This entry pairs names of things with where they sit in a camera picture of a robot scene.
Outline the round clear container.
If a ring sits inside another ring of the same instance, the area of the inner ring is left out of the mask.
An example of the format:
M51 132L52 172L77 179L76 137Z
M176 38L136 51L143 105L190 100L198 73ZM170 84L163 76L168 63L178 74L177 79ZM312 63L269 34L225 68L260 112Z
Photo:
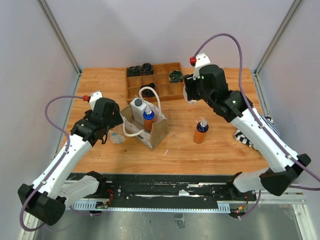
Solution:
M118 133L111 133L110 135L110 141L113 143L113 144L122 144L124 141L125 141L125 137L118 134Z

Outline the blue spray bottle orange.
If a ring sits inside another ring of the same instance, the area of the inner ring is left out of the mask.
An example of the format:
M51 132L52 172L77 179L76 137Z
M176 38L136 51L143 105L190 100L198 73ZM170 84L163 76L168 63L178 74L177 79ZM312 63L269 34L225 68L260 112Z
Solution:
M208 130L209 130L208 121L204 117L201 117L201 121L198 122L196 125L193 141L197 144L203 143Z

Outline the white bottle grey cap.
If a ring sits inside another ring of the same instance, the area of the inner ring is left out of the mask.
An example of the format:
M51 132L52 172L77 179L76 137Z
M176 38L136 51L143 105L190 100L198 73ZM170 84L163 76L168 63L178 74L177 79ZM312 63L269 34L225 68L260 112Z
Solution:
M136 97L130 102L130 107L134 120L144 126L144 112L146 111L147 104L142 99Z

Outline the blue striped cloth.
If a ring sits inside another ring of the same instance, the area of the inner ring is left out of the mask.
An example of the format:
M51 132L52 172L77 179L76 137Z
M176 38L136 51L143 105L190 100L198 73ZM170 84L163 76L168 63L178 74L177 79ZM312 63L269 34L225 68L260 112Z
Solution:
M273 132L279 137L281 138L281 133L278 131L278 129L275 127L274 125L274 120L269 116L263 116L260 115L261 119L264 120L264 122L273 130Z

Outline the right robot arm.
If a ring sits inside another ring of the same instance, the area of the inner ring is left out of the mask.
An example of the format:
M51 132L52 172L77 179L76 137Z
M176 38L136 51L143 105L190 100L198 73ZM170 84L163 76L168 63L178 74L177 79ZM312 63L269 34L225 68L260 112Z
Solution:
M194 72L183 79L187 100L206 102L242 132L268 163L262 170L236 173L227 183L227 196L238 200L245 192L257 190L281 196L309 165L310 157L286 145L240 91L229 90L224 70L212 64L205 53L191 57L190 63Z

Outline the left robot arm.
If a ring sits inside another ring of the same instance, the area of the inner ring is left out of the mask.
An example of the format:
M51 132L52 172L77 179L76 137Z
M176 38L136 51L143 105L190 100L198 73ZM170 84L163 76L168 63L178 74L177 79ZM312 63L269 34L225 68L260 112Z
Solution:
M123 123L119 105L103 97L100 91L82 96L81 99L89 103L90 109L73 125L70 133L52 121L49 122L65 135L66 142L43 173L30 185L22 184L17 191L22 204L19 222L27 232L31 229L24 224L24 213L42 221L43 225L52 226L61 219L67 207L80 199L89 195L101 198L112 193L108 189L106 177L95 171L64 186L65 180L82 157L97 141L105 144L109 130Z

